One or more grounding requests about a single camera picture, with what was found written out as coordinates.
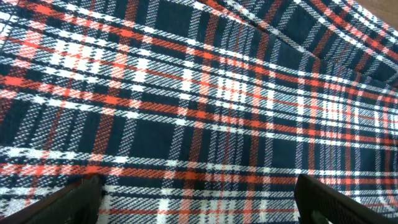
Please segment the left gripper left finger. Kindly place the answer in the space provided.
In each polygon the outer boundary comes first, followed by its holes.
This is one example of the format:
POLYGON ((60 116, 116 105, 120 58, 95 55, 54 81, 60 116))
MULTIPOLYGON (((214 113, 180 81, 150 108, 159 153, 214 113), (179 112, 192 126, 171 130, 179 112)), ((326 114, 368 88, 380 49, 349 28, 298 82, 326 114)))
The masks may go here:
POLYGON ((95 224, 101 201, 102 178, 90 174, 1 219, 1 224, 95 224))

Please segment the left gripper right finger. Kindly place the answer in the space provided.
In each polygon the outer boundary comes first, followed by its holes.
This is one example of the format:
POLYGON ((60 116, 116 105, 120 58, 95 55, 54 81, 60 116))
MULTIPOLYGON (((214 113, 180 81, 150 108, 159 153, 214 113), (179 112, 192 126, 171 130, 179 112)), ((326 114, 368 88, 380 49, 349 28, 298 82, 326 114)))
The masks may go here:
POLYGON ((395 223, 307 174, 298 176, 294 199, 301 224, 395 223))

